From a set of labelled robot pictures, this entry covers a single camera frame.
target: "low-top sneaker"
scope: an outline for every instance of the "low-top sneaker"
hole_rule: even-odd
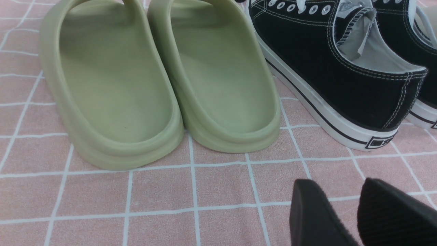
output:
[[[437,129],[437,30],[416,0],[373,0],[373,5],[387,45],[403,59],[429,70],[407,119],[422,128]]]
[[[427,69],[384,42],[371,0],[249,0],[272,73],[343,145],[388,144],[410,112]]]

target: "floor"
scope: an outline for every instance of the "floor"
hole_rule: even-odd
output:
[[[290,245],[297,178],[320,184],[356,238],[365,177],[437,208],[437,131],[404,122],[390,145],[351,150],[278,80],[281,134],[268,149],[216,153],[186,134],[145,167],[94,168],[69,142],[38,63],[41,18],[57,1],[0,0],[0,245]]]

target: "metal eyelet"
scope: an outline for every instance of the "metal eyelet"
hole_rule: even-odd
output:
[[[303,8],[303,10],[302,11],[298,11],[298,14],[302,14],[304,11],[306,10],[306,5],[305,5],[305,7]]]
[[[291,12],[291,11],[293,11],[295,8],[296,8],[296,4],[292,4],[292,5],[288,6],[288,8],[287,8],[287,12]]]
[[[270,2],[269,2],[269,7],[275,5],[276,1],[277,1],[277,0],[270,0]]]
[[[319,6],[314,5],[309,9],[309,14],[314,14],[319,9]]]
[[[322,15],[326,15],[327,13],[329,13],[330,10],[331,10],[331,5],[326,5],[326,6],[322,9]]]
[[[285,6],[285,3],[284,3],[284,2],[280,2],[280,3],[276,6],[276,8],[277,8],[277,9],[282,9],[284,6]]]

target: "sage green slide sandal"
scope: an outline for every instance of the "sage green slide sandal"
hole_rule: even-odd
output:
[[[44,18],[41,65],[78,153],[109,170],[182,141],[177,100],[138,0],[61,0]]]
[[[233,0],[153,0],[147,17],[184,124],[197,142],[243,153],[277,139],[276,86]]]

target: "black shoe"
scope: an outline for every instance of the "black shoe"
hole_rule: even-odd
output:
[[[358,206],[366,246],[435,246],[437,211],[379,179],[366,179]]]
[[[388,144],[427,70],[382,40],[371,0],[249,0],[246,14],[272,73],[340,143]]]
[[[381,35],[403,59],[427,67],[418,100],[407,117],[422,128],[437,129],[437,39],[416,0],[373,0]]]
[[[298,179],[290,211],[291,245],[358,246],[316,182]]]

